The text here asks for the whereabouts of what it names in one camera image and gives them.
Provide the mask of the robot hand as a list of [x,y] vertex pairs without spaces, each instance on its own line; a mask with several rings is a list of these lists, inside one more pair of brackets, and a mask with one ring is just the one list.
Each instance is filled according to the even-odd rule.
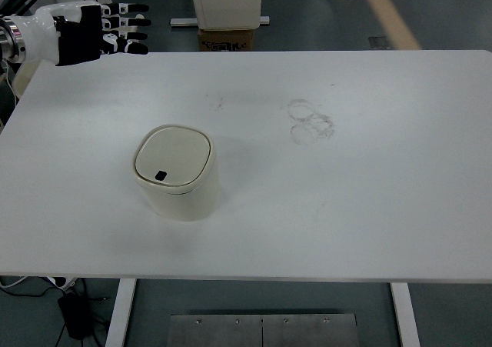
[[38,8],[34,15],[13,15],[17,63],[47,61],[77,65],[116,53],[146,55],[142,43],[151,20],[141,17],[149,7],[136,3],[66,2]]

